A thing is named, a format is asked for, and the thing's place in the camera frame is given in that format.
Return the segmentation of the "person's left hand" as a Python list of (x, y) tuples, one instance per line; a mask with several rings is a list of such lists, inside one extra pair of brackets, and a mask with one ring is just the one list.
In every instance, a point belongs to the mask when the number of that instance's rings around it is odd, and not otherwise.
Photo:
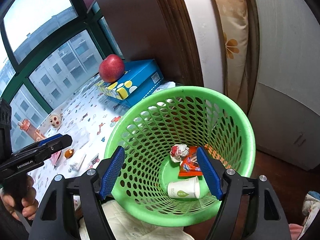
[(16, 220), (20, 221), (16, 211), (19, 211), (27, 220), (33, 220), (38, 209), (36, 190), (33, 188), (34, 180), (24, 175), (22, 181), (12, 180), (5, 183), (1, 189), (1, 200), (6, 210)]

